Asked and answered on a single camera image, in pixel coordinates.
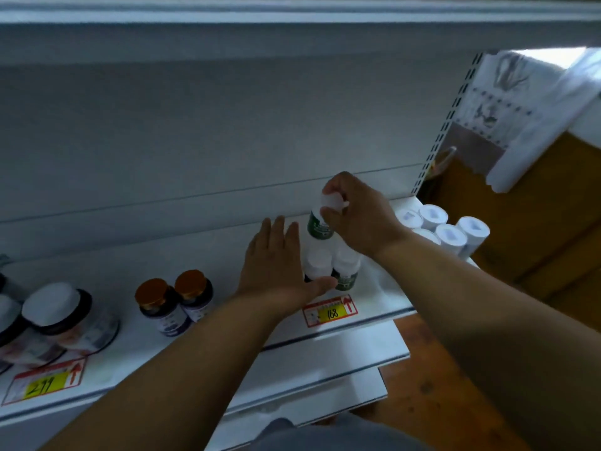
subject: forearm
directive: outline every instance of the forearm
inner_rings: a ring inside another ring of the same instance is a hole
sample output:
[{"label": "forearm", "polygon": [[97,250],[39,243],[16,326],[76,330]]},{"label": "forearm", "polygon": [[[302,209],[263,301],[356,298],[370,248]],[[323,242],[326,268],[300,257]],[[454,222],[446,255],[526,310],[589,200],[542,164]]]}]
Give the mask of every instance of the forearm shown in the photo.
[{"label": "forearm", "polygon": [[375,259],[531,445],[601,447],[599,334],[414,235]]},{"label": "forearm", "polygon": [[43,450],[203,449],[277,323],[245,299],[192,326]]}]

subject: yellow price label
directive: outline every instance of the yellow price label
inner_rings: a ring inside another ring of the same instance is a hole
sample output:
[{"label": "yellow price label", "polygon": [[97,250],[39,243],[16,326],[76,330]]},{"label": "yellow price label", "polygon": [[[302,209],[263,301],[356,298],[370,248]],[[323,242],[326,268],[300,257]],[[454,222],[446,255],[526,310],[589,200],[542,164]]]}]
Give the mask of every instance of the yellow price label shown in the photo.
[{"label": "yellow price label", "polygon": [[336,305],[331,305],[329,307],[325,307],[320,309],[317,312],[317,316],[319,317],[320,323],[327,323],[328,321],[334,321],[339,318],[344,318],[347,316],[346,309],[343,304],[337,303]]},{"label": "yellow price label", "polygon": [[53,393],[54,391],[63,389],[67,383],[68,376],[69,372],[64,371],[54,375],[45,376],[44,378],[39,378],[34,382],[29,383],[25,389],[25,395],[23,396],[23,399],[30,399],[32,397]]}]

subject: hand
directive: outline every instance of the hand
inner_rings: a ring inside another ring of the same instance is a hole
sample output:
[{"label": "hand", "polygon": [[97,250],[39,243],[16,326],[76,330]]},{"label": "hand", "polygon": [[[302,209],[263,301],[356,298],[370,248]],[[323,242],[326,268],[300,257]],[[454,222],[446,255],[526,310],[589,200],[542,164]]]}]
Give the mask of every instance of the hand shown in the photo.
[{"label": "hand", "polygon": [[374,258],[380,250],[407,234],[388,200],[351,173],[336,174],[327,182],[323,193],[334,192],[340,193],[349,205],[342,214],[322,207],[321,216],[350,248]]},{"label": "hand", "polygon": [[267,314],[281,320],[337,284],[334,277],[303,281],[298,223],[284,235],[284,217],[279,216],[273,227],[268,218],[263,220],[248,245],[236,295],[252,296]]}]

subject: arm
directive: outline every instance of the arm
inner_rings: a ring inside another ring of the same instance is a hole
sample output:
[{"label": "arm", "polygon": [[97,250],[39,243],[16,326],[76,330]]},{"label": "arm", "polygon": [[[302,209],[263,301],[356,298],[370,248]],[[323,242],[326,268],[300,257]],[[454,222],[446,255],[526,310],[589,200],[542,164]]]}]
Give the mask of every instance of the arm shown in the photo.
[{"label": "arm", "polygon": [[274,327],[336,286],[302,280],[298,225],[269,219],[252,239],[236,295],[128,376],[43,451],[201,450]]},{"label": "arm", "polygon": [[327,223],[398,282],[461,368],[536,449],[601,449],[601,335],[417,236],[349,173]]}]

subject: left hand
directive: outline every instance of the left hand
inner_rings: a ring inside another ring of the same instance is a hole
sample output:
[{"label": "left hand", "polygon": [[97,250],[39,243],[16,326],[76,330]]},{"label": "left hand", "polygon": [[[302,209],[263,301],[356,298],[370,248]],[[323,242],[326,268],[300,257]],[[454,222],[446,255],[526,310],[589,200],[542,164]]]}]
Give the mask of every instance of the left hand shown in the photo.
[{"label": "left hand", "polygon": [[253,296],[260,307],[281,320],[303,305],[335,288],[334,277],[303,281],[299,226],[294,222],[284,235],[284,217],[274,225],[266,218],[246,250],[236,296]]}]

